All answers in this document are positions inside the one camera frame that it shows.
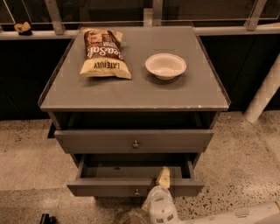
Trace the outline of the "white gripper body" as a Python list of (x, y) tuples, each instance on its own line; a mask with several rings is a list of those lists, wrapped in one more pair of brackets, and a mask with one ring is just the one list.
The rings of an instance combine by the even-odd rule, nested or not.
[(179, 224), (177, 209), (168, 189), (157, 185), (147, 195), (150, 224)]

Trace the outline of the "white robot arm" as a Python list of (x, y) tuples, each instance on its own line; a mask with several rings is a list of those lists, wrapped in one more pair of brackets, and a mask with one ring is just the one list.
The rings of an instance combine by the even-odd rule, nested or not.
[(280, 224), (280, 201), (236, 209), (207, 217), (181, 220), (169, 191), (170, 169), (164, 166), (150, 190), (142, 209), (148, 214), (150, 224)]

